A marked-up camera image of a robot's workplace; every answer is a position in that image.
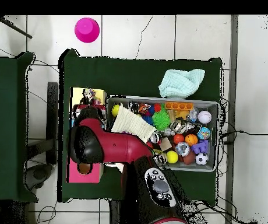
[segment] light blue towel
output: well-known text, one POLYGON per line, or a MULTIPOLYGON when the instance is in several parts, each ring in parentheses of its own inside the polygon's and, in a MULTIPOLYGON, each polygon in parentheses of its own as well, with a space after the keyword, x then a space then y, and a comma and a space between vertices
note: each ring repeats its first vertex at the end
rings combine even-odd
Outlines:
POLYGON ((204 78, 204 73, 205 71, 202 69, 194 69, 192 71, 169 69, 166 71, 159 86, 161 97, 187 98, 198 90, 204 78))

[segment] gray plastic bin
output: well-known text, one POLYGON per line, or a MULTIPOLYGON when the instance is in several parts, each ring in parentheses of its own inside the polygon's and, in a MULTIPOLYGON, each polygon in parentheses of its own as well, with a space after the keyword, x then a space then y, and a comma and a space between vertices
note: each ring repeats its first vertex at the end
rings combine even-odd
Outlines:
POLYGON ((112 125, 114 120, 111 112, 111 108, 118 103, 122 103, 124 107, 128 108, 128 103, 130 101, 138 102, 138 103, 165 103, 165 102, 192 102, 195 107, 199 109, 199 111, 209 111, 211 113, 211 121, 207 125, 203 125, 207 127, 211 131, 211 137, 209 138, 209 162, 207 165, 197 165, 196 163, 192 163, 190 165, 186 165, 183 162, 176 162, 174 164, 167 163, 167 167, 172 170, 186 170, 186 171, 195 171, 195 172, 213 172, 217 167, 217 156, 218 156, 218 129, 219 129, 219 109, 220 105, 214 101, 200 101, 200 100, 185 100, 185 99, 165 99, 165 98, 149 98, 149 97, 137 97, 137 96, 124 96, 118 97, 110 95, 106 100, 106 108, 107 108, 107 120, 106 120, 106 128, 112 125))

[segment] green table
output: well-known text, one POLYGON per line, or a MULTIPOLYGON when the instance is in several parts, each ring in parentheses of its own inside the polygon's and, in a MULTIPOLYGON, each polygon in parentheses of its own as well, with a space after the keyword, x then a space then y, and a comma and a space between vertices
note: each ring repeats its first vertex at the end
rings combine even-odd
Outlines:
POLYGON ((36 202, 24 185, 26 71, 33 53, 0 57, 0 200, 36 202))
MULTIPOLYGON (((121 199, 121 174, 115 167, 105 167, 98 184, 66 182, 66 138, 69 129, 70 88, 103 89, 108 95, 160 97, 158 86, 168 69, 190 71, 204 69, 204 80, 188 99, 219 102, 221 59, 194 61, 127 60, 108 57, 82 58, 77 51, 66 50, 59 59, 59 179, 58 199, 112 198, 121 199)), ((174 171, 186 195, 192 200, 206 200, 215 204, 216 172, 174 171)))

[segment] cloth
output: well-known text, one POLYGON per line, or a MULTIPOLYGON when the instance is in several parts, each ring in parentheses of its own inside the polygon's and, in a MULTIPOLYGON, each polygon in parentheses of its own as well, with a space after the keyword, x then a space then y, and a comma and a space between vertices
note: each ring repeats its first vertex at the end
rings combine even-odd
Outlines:
POLYGON ((118 115, 111 131, 136 135, 146 143, 155 130, 156 128, 145 122, 145 120, 135 113, 132 113, 123 106, 119 106, 118 115))
POLYGON ((167 70, 159 86, 161 97, 187 98, 198 90, 204 78, 204 73, 205 71, 202 69, 192 71, 167 70))

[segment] pink cup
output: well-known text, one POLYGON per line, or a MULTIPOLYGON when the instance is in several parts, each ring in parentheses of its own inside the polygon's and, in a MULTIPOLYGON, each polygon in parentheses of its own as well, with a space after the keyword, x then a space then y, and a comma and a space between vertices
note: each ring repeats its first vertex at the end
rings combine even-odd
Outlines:
POLYGON ((91 43, 97 39, 100 33, 98 23, 92 18, 82 18, 75 25, 76 37, 84 42, 91 43))

